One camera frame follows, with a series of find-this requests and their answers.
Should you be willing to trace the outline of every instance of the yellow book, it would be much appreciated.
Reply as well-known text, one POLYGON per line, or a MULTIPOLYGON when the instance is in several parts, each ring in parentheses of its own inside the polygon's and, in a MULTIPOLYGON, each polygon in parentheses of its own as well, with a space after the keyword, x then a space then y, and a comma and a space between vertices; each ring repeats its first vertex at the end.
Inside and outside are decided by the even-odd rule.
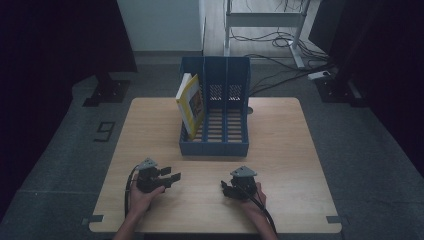
POLYGON ((194 77, 191 77, 189 73, 184 74, 175 100, 180 109, 188 136, 190 139, 194 139, 205 117, 202 91, 197 74, 194 77))

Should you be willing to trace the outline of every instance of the magazine holder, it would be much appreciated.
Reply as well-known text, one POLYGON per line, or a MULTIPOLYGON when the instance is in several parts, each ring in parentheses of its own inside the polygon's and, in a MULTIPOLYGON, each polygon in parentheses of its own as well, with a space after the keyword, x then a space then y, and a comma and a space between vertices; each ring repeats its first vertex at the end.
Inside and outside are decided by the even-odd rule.
POLYGON ((247 57, 183 57, 184 73, 199 75, 205 118, 193 140, 181 125, 182 155, 246 156, 249 149, 247 111, 250 59, 247 57))

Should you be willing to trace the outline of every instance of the hand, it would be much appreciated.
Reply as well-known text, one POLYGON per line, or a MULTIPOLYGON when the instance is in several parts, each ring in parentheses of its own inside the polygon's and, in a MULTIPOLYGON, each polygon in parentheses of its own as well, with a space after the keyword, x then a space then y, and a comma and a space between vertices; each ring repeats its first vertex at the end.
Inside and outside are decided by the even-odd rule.
POLYGON ((165 191, 164 186, 160 186, 150 193, 143 193, 137 188, 135 181, 131 183, 130 203, 128 214, 134 214, 137 219, 141 219, 149 209, 152 200, 165 191))
POLYGON ((143 193, 137 188, 137 184, 134 181, 131 183, 130 190, 130 209, 125 221, 122 223, 113 240, 129 240, 132 238, 134 229, 137 223, 143 218, 147 209, 149 209, 150 203, 155 197, 165 191, 164 186, 160 186, 153 190, 151 193, 143 193))
MULTIPOLYGON (((262 192, 262 186, 260 182, 256 183, 256 194, 254 198, 262 203, 265 207, 266 204, 266 195, 262 192)), ((271 227, 271 224, 268 222, 268 219, 264 212, 250 199, 240 201, 240 207, 243 209, 243 212, 246 216, 252 221, 256 229, 259 232, 259 235, 263 240, 275 240, 278 239, 274 230, 271 227)))
MULTIPOLYGON (((254 196, 254 198, 262 203, 264 207, 266 206, 266 195, 262 192, 262 186, 260 182, 256 183, 257 192, 254 196)), ((250 199, 243 200, 240 202, 240 206, 243 209, 243 212, 247 215, 247 217, 254 221, 255 219, 259 218, 266 218, 265 214, 262 212, 261 209, 259 209, 258 206, 256 206, 255 203, 253 203, 250 199)))

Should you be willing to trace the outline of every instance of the wire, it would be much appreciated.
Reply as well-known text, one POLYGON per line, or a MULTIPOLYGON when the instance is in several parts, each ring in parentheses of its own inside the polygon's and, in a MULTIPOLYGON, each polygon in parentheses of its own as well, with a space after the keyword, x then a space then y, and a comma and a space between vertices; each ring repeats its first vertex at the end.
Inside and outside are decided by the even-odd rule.
POLYGON ((256 206, 258 206, 258 208, 265 214, 265 216, 266 216, 266 218, 268 219, 268 222, 269 222, 269 224, 271 225, 271 227, 272 227, 272 230, 274 231, 274 233, 275 233, 275 235, 277 235, 278 236, 278 233, 277 233, 277 229, 275 228, 275 223, 274 223, 274 220, 272 219, 272 217, 271 217, 271 214, 268 212, 268 210, 265 208, 265 205, 262 203, 262 200, 261 200, 261 202, 259 202, 258 200, 256 200, 252 195, 250 195, 249 193, 247 193, 242 187, 240 187, 238 184, 236 184, 235 185, 235 187, 236 188, 238 188, 238 189, 240 189, 247 197, 249 197, 249 199, 254 203, 254 204, 256 204, 256 206))
POLYGON ((308 75, 308 74, 310 74, 310 73, 313 73, 313 72, 317 72, 317 71, 323 71, 323 70, 326 70, 326 69, 329 69, 329 68, 332 68, 332 67, 334 67, 335 65, 333 64, 333 63, 331 63, 331 62, 327 62, 327 64, 324 64, 324 65, 322 65, 322 66, 318 66, 318 67, 315 67, 315 68, 310 68, 310 69, 297 69, 297 68, 294 68, 294 67, 291 67, 291 66, 288 66, 288 65, 286 65, 286 64, 283 64, 283 63, 281 63, 281 62, 279 62, 279 61, 277 61, 277 60, 275 60, 275 59, 273 59, 273 58, 269 58, 269 57, 265 57, 265 56, 262 56, 262 55, 258 55, 258 54, 249 54, 249 55, 245 55, 246 57, 260 57, 260 58, 264 58, 264 59, 267 59, 267 60, 269 60, 269 61, 272 61, 272 62, 274 62, 274 63, 277 63, 277 64, 279 64, 279 65, 281 65, 281 66, 284 66, 284 67, 286 67, 286 68, 289 68, 290 70, 282 70, 282 71, 279 71, 279 72, 277 72, 276 74, 274 74, 274 75, 271 75, 271 76, 267 76, 267 77, 264 77, 264 78, 262 78, 262 79, 260 79, 251 89, 250 89, 250 93, 249 93, 249 97, 251 97, 251 96, 253 96, 253 95, 255 95, 255 94, 257 94, 257 93, 259 93, 259 92, 262 92, 262 91, 265 91, 265 90, 268 90, 268 89, 271 89, 271 88, 274 88, 274 87, 277 87, 277 86, 279 86, 279 85, 281 85, 281 84, 283 84, 283 83, 286 83, 286 82, 288 82, 288 81, 292 81, 292 80, 295 80, 295 79, 299 79, 299 78, 301 78, 301 77, 304 77, 304 76, 306 76, 306 75, 308 75), (270 79, 270 78, 273 78, 273 77, 277 77, 278 75, 280 75, 281 73, 287 73, 287 72, 293 72, 293 71, 298 71, 298 73, 296 73, 296 75, 294 76, 294 77, 291 77, 291 78, 288 78, 288 79, 285 79, 285 80, 282 80, 282 81, 279 81, 279 82, 277 82, 277 83, 274 83, 274 84, 260 84, 260 83, 262 83, 263 81, 265 81, 265 80, 267 80, 267 79, 270 79))
POLYGON ((125 201, 124 202, 125 217, 127 217, 127 215, 128 215, 128 209, 129 209, 129 207, 128 207, 128 199, 129 199, 129 194, 130 194, 130 191, 131 191, 131 182, 133 181, 132 178, 133 178, 134 172, 137 169, 137 167, 138 167, 138 165, 135 166, 133 168, 133 170, 131 171, 130 175, 128 176, 127 185, 125 186, 125 196, 124 196, 124 201, 125 201))

